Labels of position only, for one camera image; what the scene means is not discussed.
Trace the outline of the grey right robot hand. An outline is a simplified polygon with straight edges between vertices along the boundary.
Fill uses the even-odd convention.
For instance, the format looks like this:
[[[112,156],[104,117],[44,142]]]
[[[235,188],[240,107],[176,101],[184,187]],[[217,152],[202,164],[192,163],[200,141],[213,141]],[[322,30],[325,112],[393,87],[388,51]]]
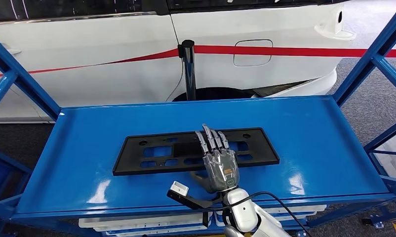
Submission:
[[[206,136],[200,131],[195,133],[203,151],[207,176],[194,171],[190,172],[190,176],[210,194],[235,188],[239,182],[239,172],[234,150],[230,149],[223,132],[210,129],[206,124],[202,127]]]

